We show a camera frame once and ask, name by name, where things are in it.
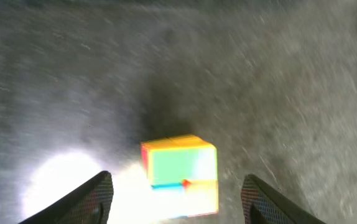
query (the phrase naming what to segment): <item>dark table surface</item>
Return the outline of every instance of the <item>dark table surface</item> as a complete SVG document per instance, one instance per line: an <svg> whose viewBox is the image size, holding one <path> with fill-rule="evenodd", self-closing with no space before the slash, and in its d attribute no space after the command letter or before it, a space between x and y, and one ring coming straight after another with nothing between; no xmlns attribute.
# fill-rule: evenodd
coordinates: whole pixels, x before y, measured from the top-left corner
<svg viewBox="0 0 357 224"><path fill-rule="evenodd" d="M357 223L357 0L0 3L0 223L102 169L110 223L150 222L139 143L185 133L220 212L162 223L243 223L249 173Z"/></svg>

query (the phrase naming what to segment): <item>2x2 rubik's cube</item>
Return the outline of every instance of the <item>2x2 rubik's cube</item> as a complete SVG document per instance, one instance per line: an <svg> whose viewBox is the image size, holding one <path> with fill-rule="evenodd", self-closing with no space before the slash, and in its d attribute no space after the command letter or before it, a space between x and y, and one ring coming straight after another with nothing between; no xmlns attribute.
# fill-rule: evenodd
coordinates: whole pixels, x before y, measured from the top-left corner
<svg viewBox="0 0 357 224"><path fill-rule="evenodd" d="M164 218L218 212L216 148L194 135L141 144L142 160Z"/></svg>

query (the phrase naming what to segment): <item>dark floor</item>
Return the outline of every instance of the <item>dark floor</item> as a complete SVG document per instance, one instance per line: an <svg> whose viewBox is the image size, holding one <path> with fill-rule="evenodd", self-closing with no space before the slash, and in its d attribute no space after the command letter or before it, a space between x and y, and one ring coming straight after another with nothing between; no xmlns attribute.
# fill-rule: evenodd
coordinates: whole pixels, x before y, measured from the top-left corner
<svg viewBox="0 0 357 224"><path fill-rule="evenodd" d="M0 223L100 169L111 223L147 223L139 142L183 133L218 148L220 212L163 223L243 223L248 173L357 223L357 0L70 2L0 4Z"/></svg>

